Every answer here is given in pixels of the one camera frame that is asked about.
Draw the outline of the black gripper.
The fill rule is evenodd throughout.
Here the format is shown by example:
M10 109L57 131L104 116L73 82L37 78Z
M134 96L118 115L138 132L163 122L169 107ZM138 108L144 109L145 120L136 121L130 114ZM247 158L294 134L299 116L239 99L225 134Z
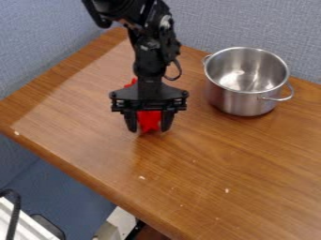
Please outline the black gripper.
M165 132L171 128L173 112L184 111L187 108L188 96L185 90L163 82L136 81L109 92L110 110L122 113L129 132L137 129L136 111L161 111L160 130Z

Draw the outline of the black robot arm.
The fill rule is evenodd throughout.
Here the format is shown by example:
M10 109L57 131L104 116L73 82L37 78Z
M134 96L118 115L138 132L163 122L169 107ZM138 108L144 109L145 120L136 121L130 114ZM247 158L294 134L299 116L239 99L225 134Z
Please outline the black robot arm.
M110 109L124 115L126 128L137 129L138 113L159 113L161 131L171 128L173 115L187 109L188 92L167 85L177 78L167 75L177 66L180 42L173 32L171 9L163 0L81 0L101 28L120 23L128 31L133 50L136 82L109 92Z

